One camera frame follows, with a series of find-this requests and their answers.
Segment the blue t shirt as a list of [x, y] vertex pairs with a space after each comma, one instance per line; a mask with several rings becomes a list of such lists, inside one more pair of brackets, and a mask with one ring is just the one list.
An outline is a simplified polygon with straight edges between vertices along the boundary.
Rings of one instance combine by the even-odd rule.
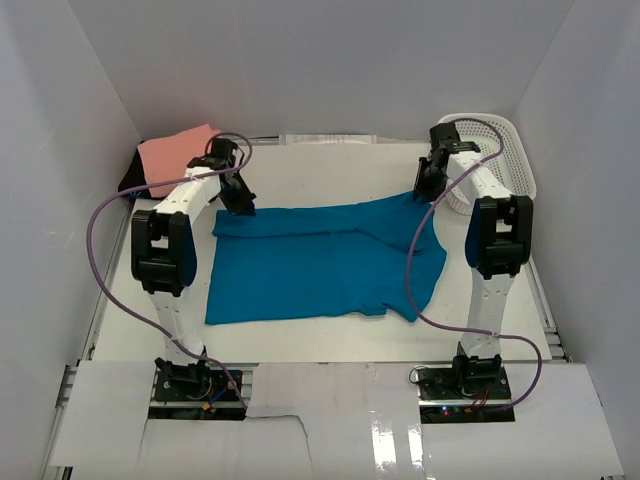
[[218, 211], [206, 324], [389, 312], [414, 321], [447, 259], [428, 209], [403, 193], [254, 216]]

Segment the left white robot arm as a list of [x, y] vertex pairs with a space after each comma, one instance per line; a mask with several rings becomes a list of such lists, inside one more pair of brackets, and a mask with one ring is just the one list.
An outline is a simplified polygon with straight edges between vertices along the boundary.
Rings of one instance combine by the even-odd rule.
[[239, 172], [244, 160], [245, 152], [235, 141], [214, 136], [204, 153], [189, 161], [169, 194], [155, 207], [135, 211], [131, 219], [132, 275], [168, 333], [166, 357], [156, 366], [191, 399], [202, 398], [212, 387], [199, 321], [188, 306], [198, 270], [193, 224], [217, 199], [232, 215], [256, 213], [256, 195]]

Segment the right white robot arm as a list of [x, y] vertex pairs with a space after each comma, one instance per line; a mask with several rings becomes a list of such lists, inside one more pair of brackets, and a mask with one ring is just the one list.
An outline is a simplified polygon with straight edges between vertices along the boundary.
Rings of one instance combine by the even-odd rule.
[[500, 341], [506, 300], [531, 253], [533, 201], [505, 187], [487, 167], [473, 141], [464, 141], [454, 122], [429, 131], [430, 153], [419, 160], [414, 199], [435, 207], [455, 187], [471, 207], [464, 252], [472, 273], [472, 294], [466, 327], [448, 368], [419, 368], [411, 382], [426, 401], [491, 397], [508, 400]]

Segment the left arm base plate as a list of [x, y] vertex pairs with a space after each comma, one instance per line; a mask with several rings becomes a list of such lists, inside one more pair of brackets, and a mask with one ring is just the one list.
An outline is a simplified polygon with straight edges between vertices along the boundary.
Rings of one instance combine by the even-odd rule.
[[234, 387], [242, 390], [243, 372], [227, 375], [205, 361], [186, 365], [155, 360], [148, 417], [154, 420], [242, 421], [246, 418]]

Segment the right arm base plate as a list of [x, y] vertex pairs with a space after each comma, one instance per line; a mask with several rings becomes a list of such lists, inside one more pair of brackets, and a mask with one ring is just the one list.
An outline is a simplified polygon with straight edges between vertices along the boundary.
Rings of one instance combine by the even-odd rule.
[[496, 380], [459, 386], [451, 367], [419, 365], [408, 374], [417, 387], [422, 425], [512, 423], [512, 394], [504, 368]]

